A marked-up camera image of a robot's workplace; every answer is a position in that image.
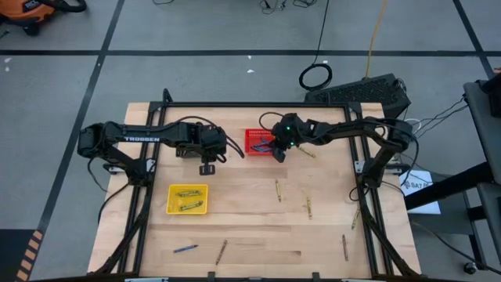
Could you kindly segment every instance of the pen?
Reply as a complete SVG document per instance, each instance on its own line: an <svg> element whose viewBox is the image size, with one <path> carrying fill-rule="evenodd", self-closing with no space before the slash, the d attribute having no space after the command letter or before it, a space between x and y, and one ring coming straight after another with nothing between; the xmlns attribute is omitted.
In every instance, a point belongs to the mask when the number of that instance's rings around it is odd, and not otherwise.
<svg viewBox="0 0 501 282"><path fill-rule="evenodd" d="M193 249L193 248L196 248L196 247L198 247L198 245L193 245L193 246L188 246L188 247L184 247L184 248L179 248L177 250L174 250L174 253L177 253L177 252L180 252L180 251L190 250L190 249Z"/></svg>

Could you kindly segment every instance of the white paper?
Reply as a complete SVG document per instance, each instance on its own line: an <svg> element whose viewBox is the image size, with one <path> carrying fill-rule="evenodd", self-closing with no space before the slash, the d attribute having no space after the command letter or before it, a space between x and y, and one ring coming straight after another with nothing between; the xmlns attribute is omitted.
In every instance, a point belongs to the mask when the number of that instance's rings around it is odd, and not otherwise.
<svg viewBox="0 0 501 282"><path fill-rule="evenodd" d="M404 181L407 173L408 172L400 175L400 182ZM402 185L402 191L407 196L423 188L426 188L431 184L433 183L431 181L430 172L413 170L410 172L407 181ZM438 202L435 201L418 208L413 208L412 210L407 212L415 214L440 215L440 206L438 206Z"/></svg>

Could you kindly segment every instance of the red container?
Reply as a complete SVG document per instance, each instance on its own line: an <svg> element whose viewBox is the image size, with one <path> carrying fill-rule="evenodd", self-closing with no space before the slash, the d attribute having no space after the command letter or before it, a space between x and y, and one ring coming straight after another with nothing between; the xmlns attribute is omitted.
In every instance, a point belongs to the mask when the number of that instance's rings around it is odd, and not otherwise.
<svg viewBox="0 0 501 282"><path fill-rule="evenodd" d="M245 129L245 153L249 156L271 156L272 152L258 152L252 149L252 146L263 143L262 139L266 142L273 141L272 133L264 129Z"/></svg>

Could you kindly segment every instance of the robotic arm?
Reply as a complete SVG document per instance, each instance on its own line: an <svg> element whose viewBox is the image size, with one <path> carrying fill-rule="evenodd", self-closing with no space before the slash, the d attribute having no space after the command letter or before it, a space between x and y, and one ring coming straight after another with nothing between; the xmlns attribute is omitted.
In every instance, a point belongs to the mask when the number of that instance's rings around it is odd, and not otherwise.
<svg viewBox="0 0 501 282"><path fill-rule="evenodd" d="M145 186L151 179L145 161L132 159L117 149L118 142L163 143L178 150L193 152L201 157L201 175L215 174L211 162L226 162L227 135L218 126L200 122L175 121L165 126L119 125L108 121L80 131L77 152L82 157L100 157L109 165L125 171L132 185Z"/></svg>
<svg viewBox="0 0 501 282"><path fill-rule="evenodd" d="M376 128L388 128L387 138L376 132ZM362 170L362 183L368 187L379 187L384 167L396 153L407 149L413 140L413 127L404 121L367 117L358 121L342 122L332 125L326 122L302 121L296 114L285 114L273 126L275 140L271 143L273 157L278 162L285 159L285 151L292 146L311 143L326 145L332 140L355 136L367 136L381 146L374 158L365 162Z"/></svg>

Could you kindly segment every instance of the yellow cable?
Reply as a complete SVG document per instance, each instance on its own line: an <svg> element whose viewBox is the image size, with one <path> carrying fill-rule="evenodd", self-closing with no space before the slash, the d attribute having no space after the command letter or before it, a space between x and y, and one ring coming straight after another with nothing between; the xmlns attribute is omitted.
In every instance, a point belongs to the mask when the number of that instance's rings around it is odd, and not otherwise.
<svg viewBox="0 0 501 282"><path fill-rule="evenodd" d="M379 19L377 19L376 27L374 28L373 32L373 37L370 39L369 56L367 58L366 78L369 78L370 60L373 53L374 38L376 37L377 32L379 31L379 25L381 24L381 20L383 19L384 10L386 9L387 2L388 0L383 1L383 7L381 7L381 13L379 14Z"/></svg>

